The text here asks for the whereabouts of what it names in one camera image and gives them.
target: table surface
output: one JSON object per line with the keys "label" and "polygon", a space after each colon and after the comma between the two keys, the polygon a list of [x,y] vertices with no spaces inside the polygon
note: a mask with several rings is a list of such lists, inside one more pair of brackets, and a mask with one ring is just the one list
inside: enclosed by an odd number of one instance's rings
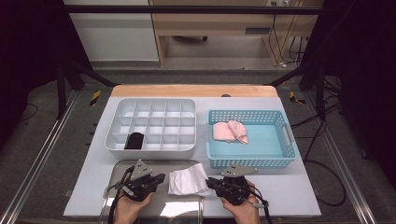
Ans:
{"label": "table surface", "polygon": [[[220,97],[223,94],[232,97]],[[204,165],[206,174],[221,178],[220,171],[211,169],[205,154],[205,130],[198,127],[205,123],[205,112],[209,108],[277,109],[284,112],[276,89],[270,86],[250,85],[130,85],[117,86],[111,93],[97,131],[92,139],[78,182],[64,211],[69,217],[99,216],[103,206],[104,190],[108,186],[111,172],[118,162],[106,149],[103,139],[118,103],[131,97],[177,97],[190,98],[196,103],[197,143],[192,160]],[[275,217],[320,216],[318,202],[310,184],[301,156],[284,169],[260,170],[247,179],[261,190],[263,198],[270,203],[270,213]],[[85,189],[94,189],[87,193]],[[204,217],[232,217],[223,209],[215,193],[204,197]]]}

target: white compartment tray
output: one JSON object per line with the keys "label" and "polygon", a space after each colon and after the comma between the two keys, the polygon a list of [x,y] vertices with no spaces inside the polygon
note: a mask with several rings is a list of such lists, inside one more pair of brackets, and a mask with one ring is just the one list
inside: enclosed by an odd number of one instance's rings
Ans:
{"label": "white compartment tray", "polygon": [[[124,149],[131,133],[144,135],[141,149]],[[195,141],[193,100],[127,98],[117,106],[105,145],[121,160],[186,160]]]}

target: white cloth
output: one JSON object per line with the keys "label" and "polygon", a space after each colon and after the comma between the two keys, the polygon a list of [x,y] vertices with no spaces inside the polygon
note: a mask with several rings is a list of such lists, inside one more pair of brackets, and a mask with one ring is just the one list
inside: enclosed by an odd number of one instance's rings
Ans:
{"label": "white cloth", "polygon": [[213,189],[206,185],[207,176],[204,166],[197,163],[185,170],[169,173],[169,194],[199,196],[210,195]]}

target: metal bracket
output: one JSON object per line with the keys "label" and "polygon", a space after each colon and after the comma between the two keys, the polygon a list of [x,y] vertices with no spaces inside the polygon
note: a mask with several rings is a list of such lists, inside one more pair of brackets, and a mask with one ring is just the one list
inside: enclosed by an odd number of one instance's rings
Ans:
{"label": "metal bracket", "polygon": [[257,168],[231,164],[227,169],[221,172],[221,175],[226,177],[238,177],[243,175],[251,175],[257,172],[259,172]]}
{"label": "metal bracket", "polygon": [[130,180],[136,180],[151,173],[152,169],[150,169],[144,162],[142,162],[142,160],[139,160],[134,166],[134,171],[131,174]]}

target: pink towel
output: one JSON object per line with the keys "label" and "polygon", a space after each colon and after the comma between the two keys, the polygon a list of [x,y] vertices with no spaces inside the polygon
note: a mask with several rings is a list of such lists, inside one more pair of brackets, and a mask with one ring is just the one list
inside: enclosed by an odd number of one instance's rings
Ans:
{"label": "pink towel", "polygon": [[247,129],[242,123],[236,120],[230,120],[228,121],[228,127],[233,133],[233,136],[235,136],[235,138],[238,139],[239,142],[241,142],[242,144],[248,143]]}
{"label": "pink towel", "polygon": [[218,122],[213,125],[213,138],[215,140],[227,142],[235,141],[235,136],[233,136],[226,122]]}
{"label": "pink towel", "polygon": [[213,138],[227,142],[233,142],[235,139],[238,139],[242,144],[248,143],[247,129],[242,123],[236,120],[229,120],[228,123],[215,123],[213,125]]}

